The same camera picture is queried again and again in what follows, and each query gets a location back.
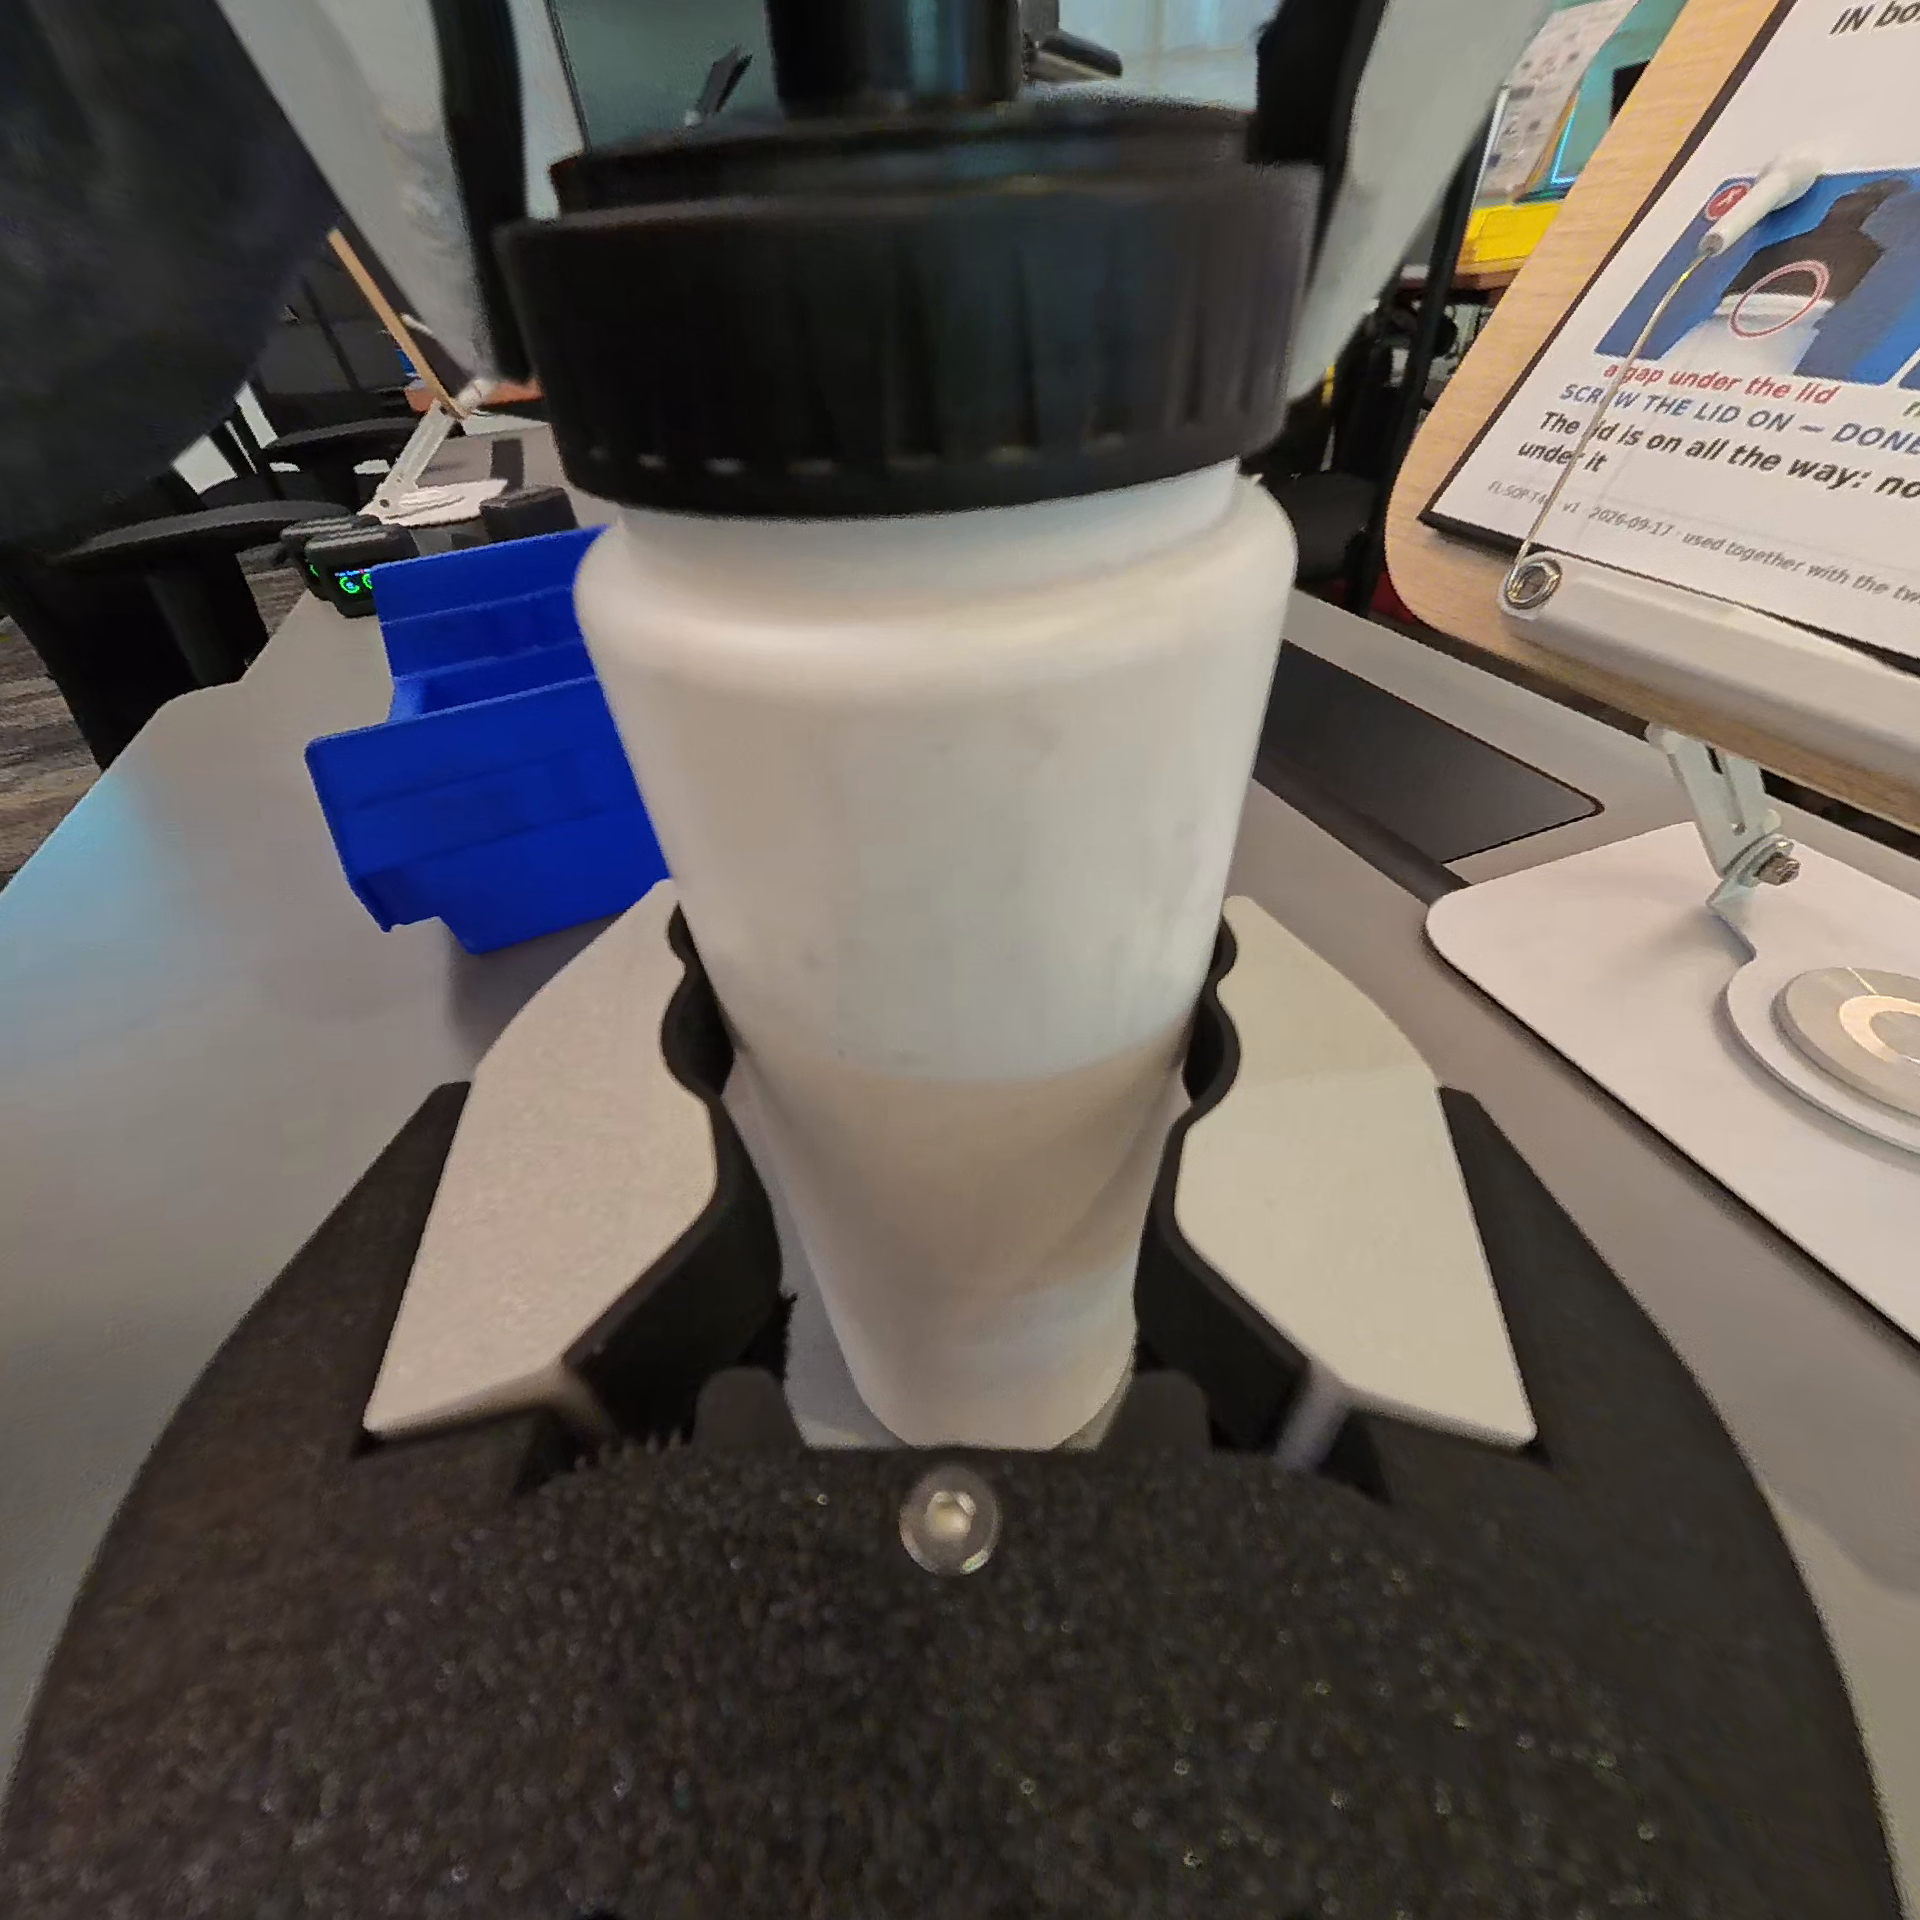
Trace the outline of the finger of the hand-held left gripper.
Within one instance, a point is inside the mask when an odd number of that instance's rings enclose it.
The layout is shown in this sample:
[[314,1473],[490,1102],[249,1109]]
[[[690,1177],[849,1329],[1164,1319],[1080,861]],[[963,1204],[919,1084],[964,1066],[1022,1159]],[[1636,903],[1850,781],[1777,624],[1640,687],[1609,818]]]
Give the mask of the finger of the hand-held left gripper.
[[1277,4],[1256,37],[1253,161],[1309,171],[1287,394],[1401,270],[1553,4]]
[[216,4],[350,230],[472,375],[522,380],[499,232],[554,218],[550,4]]

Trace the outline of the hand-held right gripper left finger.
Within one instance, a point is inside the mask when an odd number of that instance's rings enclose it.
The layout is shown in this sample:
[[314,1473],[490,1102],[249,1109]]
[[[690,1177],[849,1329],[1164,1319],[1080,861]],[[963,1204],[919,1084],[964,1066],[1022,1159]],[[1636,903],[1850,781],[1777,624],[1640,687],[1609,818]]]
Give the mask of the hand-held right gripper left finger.
[[550,1413],[672,1436],[780,1319],[780,1236],[725,1109],[734,1036],[672,886],[472,1074],[366,1403],[382,1445]]

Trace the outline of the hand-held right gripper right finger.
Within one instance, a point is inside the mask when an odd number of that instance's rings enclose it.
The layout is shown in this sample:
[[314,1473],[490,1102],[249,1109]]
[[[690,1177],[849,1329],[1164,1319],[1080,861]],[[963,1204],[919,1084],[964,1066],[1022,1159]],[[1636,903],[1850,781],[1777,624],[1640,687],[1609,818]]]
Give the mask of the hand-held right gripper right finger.
[[1232,897],[1136,1278],[1140,1358],[1236,1452],[1323,1462],[1352,1414],[1522,1452],[1538,1420],[1446,1116],[1403,1031]]

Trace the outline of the blue plastic bin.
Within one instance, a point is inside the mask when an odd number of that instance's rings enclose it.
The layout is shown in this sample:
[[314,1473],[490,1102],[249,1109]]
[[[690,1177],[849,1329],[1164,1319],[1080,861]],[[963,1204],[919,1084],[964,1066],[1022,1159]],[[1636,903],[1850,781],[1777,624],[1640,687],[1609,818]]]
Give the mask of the blue plastic bin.
[[582,649],[404,673],[388,720],[304,743],[359,903],[472,955],[629,910],[666,876]]
[[591,681],[575,574],[601,526],[377,564],[373,612],[395,713],[459,708]]

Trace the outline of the black bottle lid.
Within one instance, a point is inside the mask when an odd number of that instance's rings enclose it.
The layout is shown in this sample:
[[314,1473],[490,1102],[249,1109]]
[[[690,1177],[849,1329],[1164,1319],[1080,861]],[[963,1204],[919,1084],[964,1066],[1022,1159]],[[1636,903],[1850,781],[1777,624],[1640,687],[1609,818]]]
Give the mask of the black bottle lid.
[[618,509],[1024,509],[1271,444],[1319,171],[1227,107],[1029,92],[1017,4],[768,4],[772,114],[554,165],[492,254]]

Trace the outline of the white plastic bottle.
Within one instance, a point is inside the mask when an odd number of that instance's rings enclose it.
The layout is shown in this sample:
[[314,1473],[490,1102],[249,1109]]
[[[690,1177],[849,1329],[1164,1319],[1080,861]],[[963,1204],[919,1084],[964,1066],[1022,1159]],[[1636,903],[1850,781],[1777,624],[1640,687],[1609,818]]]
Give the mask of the white plastic bottle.
[[872,1420],[1114,1401],[1296,543],[1236,464],[1032,509],[624,509],[591,661]]

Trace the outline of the yellow plastic bin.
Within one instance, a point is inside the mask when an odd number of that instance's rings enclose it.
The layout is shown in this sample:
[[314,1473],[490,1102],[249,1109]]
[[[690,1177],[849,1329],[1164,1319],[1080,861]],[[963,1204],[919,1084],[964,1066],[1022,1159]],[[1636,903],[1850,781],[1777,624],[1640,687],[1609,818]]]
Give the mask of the yellow plastic bin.
[[1475,206],[1454,259],[1454,284],[1510,284],[1556,224],[1564,199]]

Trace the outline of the instruction sheet on stand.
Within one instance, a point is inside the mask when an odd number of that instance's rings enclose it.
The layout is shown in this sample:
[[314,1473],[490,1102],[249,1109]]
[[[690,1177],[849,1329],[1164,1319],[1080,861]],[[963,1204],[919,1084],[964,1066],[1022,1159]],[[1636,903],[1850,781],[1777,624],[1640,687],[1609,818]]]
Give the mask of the instruction sheet on stand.
[[1465,889],[1438,955],[1865,1308],[1917,1337],[1917,880],[1804,849],[1766,775],[1917,829],[1917,661],[1428,499],[1624,236],[1777,4],[1686,4],[1401,469],[1390,571],[1432,632],[1623,708],[1680,826]]

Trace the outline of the wooden document stand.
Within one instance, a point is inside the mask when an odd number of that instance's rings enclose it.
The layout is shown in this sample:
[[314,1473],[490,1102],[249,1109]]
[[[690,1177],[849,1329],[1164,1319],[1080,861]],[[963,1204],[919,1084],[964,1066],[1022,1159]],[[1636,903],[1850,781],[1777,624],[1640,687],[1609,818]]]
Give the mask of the wooden document stand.
[[397,304],[379,289],[377,272],[360,263],[350,236],[343,230],[330,230],[323,241],[336,263],[355,280],[359,296],[373,306],[373,316],[379,320],[388,340],[397,345],[397,353],[427,390],[427,408],[420,413],[409,444],[402,445],[397,461],[373,493],[373,519],[388,526],[446,526],[454,519],[476,515],[484,499],[472,493],[472,488],[464,493],[454,484],[430,488],[427,469],[436,464],[436,458],[458,429],[464,431],[472,420],[487,413],[490,388],[468,380],[459,390],[454,390],[443,380],[443,371],[436,371],[425,340],[409,327]]

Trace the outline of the printed instruction sheet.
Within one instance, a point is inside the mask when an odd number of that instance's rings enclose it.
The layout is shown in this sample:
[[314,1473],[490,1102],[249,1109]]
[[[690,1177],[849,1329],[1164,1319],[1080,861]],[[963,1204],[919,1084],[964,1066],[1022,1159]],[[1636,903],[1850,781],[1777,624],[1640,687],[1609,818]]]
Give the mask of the printed instruction sheet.
[[1777,4],[1425,523],[1917,661],[1917,4]]

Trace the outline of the black office chair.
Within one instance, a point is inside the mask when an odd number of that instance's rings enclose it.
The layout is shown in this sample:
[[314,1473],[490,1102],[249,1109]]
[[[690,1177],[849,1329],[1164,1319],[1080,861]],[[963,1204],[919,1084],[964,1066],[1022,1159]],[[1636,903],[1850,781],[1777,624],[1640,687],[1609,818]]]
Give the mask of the black office chair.
[[194,493],[178,471],[105,509],[2,543],[2,612],[59,687],[96,767],[178,698],[232,687],[266,649],[239,557],[350,519],[360,461],[402,452],[409,420],[322,423],[274,440],[260,471]]

